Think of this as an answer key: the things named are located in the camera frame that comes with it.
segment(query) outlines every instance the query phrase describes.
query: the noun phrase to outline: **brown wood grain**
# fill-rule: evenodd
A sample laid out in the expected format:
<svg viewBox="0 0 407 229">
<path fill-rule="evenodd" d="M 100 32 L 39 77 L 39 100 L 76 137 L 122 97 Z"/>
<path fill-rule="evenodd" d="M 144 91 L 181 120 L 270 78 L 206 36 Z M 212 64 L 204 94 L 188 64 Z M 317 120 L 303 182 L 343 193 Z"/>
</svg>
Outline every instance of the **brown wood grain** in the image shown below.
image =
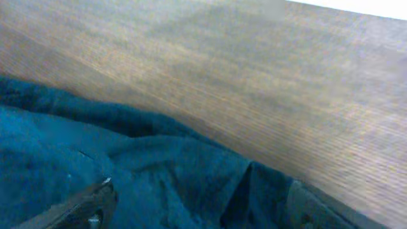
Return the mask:
<svg viewBox="0 0 407 229">
<path fill-rule="evenodd" d="M 0 71 L 163 112 L 407 225 L 407 22 L 286 3 L 0 1 Z"/>
</svg>

